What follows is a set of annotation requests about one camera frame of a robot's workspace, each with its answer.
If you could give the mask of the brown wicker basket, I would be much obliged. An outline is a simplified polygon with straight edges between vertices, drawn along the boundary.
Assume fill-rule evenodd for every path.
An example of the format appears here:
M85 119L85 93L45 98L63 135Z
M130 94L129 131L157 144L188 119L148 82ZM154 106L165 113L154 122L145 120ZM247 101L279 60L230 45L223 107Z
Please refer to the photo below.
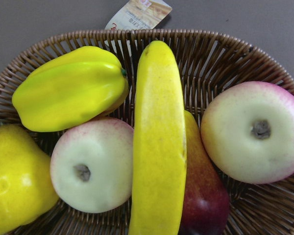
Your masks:
M153 40L170 46L178 63L185 108L200 121L220 92L245 81L277 84L294 95L294 80L262 50L234 37L199 30L80 30L42 40L21 52L0 74L0 119L19 124L12 106L14 90L40 65L82 46L115 54L127 71L129 95L112 115L134 122L139 57ZM219 176L230 196L226 235L294 235L294 174L285 180L251 185L224 173Z

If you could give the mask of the paper basket tag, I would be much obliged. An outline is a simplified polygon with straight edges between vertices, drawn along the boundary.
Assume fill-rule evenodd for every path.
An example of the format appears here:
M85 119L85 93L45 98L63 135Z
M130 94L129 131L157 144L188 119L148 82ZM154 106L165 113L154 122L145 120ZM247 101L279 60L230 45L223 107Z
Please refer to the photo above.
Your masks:
M172 7L162 0L130 0L107 23L106 30L155 28Z

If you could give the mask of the pink white apple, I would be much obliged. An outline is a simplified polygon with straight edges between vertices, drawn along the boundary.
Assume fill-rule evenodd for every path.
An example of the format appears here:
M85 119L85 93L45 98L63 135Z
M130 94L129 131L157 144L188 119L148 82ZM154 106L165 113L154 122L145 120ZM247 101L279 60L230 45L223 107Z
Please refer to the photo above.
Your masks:
M294 173L294 96L267 82L222 92L201 121L205 149L231 178L265 184Z
M59 197L76 210L100 213L125 203L132 191L133 128L112 117L69 129L51 156Z

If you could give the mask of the yellow star fruit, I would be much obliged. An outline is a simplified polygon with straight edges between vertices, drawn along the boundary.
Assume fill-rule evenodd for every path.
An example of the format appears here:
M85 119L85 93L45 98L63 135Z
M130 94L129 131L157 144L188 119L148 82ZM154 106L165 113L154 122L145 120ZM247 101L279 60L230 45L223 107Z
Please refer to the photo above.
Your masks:
M126 76L113 53L84 46L35 69L12 104L31 131L65 130L116 110L128 95Z

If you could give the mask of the red yellow apple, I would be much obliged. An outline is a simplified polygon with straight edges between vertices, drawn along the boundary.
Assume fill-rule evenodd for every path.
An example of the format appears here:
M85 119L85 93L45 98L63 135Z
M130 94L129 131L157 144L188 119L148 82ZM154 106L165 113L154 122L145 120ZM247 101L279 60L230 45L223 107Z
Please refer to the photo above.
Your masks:
M180 235L221 235L229 216L229 195L203 146L193 115L185 111L187 178Z

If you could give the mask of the yellow pear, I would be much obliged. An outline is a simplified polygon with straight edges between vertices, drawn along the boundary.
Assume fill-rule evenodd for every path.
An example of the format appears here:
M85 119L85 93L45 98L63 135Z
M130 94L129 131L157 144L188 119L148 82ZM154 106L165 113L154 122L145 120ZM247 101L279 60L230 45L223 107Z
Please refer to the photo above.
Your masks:
M0 235L34 221L58 201L50 156L13 124L0 126Z

